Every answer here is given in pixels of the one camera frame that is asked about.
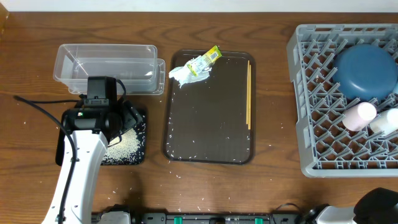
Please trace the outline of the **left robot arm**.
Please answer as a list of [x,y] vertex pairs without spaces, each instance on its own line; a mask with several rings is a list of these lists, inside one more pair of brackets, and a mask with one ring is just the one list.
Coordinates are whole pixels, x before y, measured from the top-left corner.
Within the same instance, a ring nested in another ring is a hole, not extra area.
[[87,94],[62,114],[56,161],[61,167],[44,223],[91,223],[98,172],[109,143],[142,122],[121,80],[89,77]]

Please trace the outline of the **light blue small bowl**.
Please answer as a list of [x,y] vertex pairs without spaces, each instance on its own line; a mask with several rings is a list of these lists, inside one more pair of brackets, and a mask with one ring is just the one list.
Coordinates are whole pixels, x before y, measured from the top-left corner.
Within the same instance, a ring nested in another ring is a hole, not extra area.
[[394,93],[394,94],[398,94],[398,84],[394,87],[393,93]]

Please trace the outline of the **dark blue plate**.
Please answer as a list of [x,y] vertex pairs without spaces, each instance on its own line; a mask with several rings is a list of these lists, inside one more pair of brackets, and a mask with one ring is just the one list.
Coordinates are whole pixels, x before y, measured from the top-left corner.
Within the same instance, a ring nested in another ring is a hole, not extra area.
[[397,84],[396,61],[374,45],[360,44],[344,50],[337,55],[333,67],[336,68],[333,82],[339,83],[338,90],[351,100],[381,100]]

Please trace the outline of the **white green cup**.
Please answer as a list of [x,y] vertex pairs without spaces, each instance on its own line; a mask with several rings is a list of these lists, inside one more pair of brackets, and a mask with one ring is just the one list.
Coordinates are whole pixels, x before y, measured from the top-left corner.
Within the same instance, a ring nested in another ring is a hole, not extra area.
[[383,111],[379,114],[379,117],[375,118],[369,124],[369,127],[374,133],[382,133],[381,136],[387,136],[397,131],[397,112],[397,108]]

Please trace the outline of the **brown serving tray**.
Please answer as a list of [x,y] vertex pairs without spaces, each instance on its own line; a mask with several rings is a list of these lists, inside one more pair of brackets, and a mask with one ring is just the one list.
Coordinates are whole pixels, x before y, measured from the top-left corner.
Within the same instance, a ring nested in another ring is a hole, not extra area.
[[246,52],[223,52],[203,81],[170,78],[162,140],[173,161],[243,165],[254,157],[255,102],[246,121],[247,78],[256,77]]

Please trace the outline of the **pile of white rice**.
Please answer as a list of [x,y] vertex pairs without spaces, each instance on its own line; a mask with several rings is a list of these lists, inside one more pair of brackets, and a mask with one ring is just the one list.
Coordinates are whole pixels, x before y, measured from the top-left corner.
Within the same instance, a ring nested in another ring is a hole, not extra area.
[[146,150],[146,121],[113,139],[106,151],[102,166],[138,165],[144,161]]

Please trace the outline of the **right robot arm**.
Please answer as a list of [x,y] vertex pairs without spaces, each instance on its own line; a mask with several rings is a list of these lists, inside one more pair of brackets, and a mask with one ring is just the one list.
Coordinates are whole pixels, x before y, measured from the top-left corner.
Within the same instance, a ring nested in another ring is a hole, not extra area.
[[297,218],[307,224],[397,224],[397,192],[382,187],[364,195],[353,207],[322,204]]

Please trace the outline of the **pink white cup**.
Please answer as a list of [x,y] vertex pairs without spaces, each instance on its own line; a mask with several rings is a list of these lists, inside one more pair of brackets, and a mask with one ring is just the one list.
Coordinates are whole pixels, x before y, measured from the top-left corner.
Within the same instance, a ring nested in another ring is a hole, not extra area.
[[360,131],[377,115],[376,107],[368,102],[362,102],[347,109],[342,120],[345,128],[350,131]]

